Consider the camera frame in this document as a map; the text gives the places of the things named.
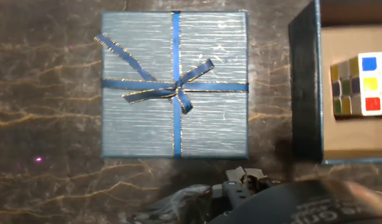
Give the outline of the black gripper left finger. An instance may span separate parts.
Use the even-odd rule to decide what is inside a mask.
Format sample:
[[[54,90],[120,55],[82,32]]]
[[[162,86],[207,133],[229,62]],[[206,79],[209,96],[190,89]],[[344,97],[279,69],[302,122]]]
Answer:
[[[231,205],[231,211],[251,197],[251,180],[242,167],[225,172],[227,181],[222,184],[223,195]]]

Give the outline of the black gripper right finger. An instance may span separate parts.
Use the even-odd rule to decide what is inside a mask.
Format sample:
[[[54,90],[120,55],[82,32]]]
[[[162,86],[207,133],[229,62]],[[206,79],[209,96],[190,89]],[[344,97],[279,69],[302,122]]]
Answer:
[[[283,181],[268,177],[261,169],[245,169],[246,186],[249,190],[264,190],[276,185],[282,184]]]

